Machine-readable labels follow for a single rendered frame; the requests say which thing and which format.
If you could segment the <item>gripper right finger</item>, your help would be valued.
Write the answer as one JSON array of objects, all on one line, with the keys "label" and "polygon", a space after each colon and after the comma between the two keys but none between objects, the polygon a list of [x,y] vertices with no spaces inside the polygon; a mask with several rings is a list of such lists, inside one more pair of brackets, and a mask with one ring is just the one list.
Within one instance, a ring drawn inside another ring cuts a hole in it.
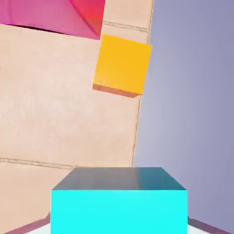
[{"label": "gripper right finger", "polygon": [[229,234],[229,232],[188,217],[187,234]]}]

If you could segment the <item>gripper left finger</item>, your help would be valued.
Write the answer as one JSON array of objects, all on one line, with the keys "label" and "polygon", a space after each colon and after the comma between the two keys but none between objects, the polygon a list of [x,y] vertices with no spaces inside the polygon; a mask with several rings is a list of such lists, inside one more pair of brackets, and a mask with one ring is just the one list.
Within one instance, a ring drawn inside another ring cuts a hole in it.
[{"label": "gripper left finger", "polygon": [[4,234],[50,234],[50,213],[43,219],[26,224]]}]

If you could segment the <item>small cyan cube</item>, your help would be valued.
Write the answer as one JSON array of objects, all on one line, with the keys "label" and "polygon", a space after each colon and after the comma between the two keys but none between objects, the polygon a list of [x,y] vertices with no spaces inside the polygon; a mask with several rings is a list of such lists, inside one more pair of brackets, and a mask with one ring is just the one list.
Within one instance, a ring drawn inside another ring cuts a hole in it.
[{"label": "small cyan cube", "polygon": [[187,190],[160,167],[78,167],[51,191],[51,234],[187,234]]}]

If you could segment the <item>small yellow cube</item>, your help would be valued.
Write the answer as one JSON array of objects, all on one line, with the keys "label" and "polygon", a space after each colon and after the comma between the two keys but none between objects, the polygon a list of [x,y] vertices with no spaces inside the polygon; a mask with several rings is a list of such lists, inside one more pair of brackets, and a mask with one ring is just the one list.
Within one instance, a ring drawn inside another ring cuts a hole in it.
[{"label": "small yellow cube", "polygon": [[94,90],[135,98],[143,94],[152,46],[103,34]]}]

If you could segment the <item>large pink box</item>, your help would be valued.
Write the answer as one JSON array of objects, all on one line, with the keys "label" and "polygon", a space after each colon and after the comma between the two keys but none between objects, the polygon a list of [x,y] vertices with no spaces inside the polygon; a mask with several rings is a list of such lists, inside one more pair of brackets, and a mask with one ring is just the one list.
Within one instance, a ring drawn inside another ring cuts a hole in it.
[{"label": "large pink box", "polygon": [[0,0],[0,24],[99,40],[105,0]]}]

